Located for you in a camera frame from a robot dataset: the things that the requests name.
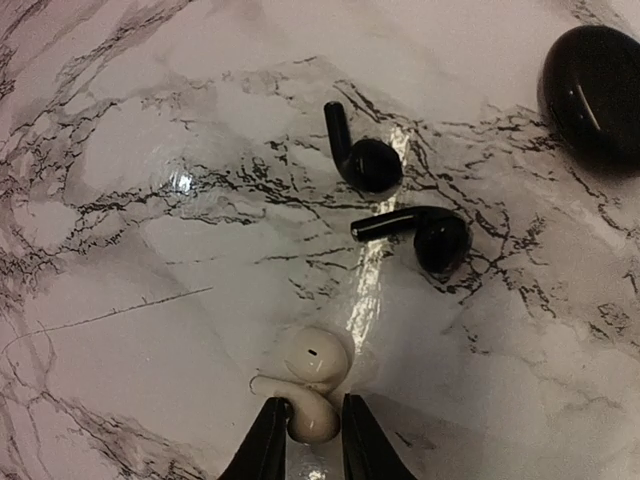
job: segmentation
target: earbud stem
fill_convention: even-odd
[[[329,132],[331,155],[340,170],[351,152],[351,134],[347,124],[347,115],[340,102],[329,102],[324,106],[324,118]]]
[[[421,216],[429,219],[450,216],[451,211],[441,207],[409,207],[395,212],[364,218],[351,224],[351,235],[358,242],[397,235],[417,227]]]

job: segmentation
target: black earbud case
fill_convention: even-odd
[[[604,26],[562,35],[547,55],[543,110],[581,158],[640,170],[640,44]]]

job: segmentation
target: earbud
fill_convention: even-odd
[[[364,138],[351,145],[347,116],[340,102],[324,106],[331,155],[342,178],[357,190],[381,193],[400,183],[398,153],[381,140]]]
[[[340,431],[340,419],[331,404],[318,392],[292,382],[257,376],[249,388],[254,395],[278,397],[293,407],[287,430],[300,443],[325,443]]]
[[[317,328],[300,330],[288,345],[285,365],[304,385],[257,376],[249,388],[255,395],[280,397],[293,407],[288,431],[301,443],[324,443],[340,430],[340,420],[323,397],[334,390],[349,371],[347,352],[333,334]]]
[[[418,262],[434,275],[453,272],[471,248],[471,233],[467,224],[446,208],[405,208],[351,224],[351,234],[359,242],[407,230],[416,230],[413,246]]]

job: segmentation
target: black earbud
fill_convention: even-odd
[[[340,102],[324,106],[331,155],[344,180],[370,193],[381,193],[400,183],[402,164],[398,153],[381,140],[364,138],[351,145],[347,116]]]
[[[407,230],[415,230],[413,246],[420,266],[435,275],[458,268],[471,248],[471,233],[465,221],[440,207],[411,207],[351,224],[351,234],[367,242]]]

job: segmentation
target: white earbud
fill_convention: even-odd
[[[301,443],[324,443],[340,430],[340,420],[322,396],[335,389],[349,371],[349,359],[340,341],[317,328],[298,332],[285,358],[287,368],[305,385],[257,376],[249,385],[255,395],[281,397],[293,406],[289,435]]]
[[[291,382],[257,376],[249,385],[255,395],[286,398],[293,407],[289,435],[300,443],[325,443],[338,434],[340,420],[320,394]]]
[[[322,395],[340,385],[349,371],[340,340],[317,328],[305,328],[293,337],[284,363],[307,387]]]

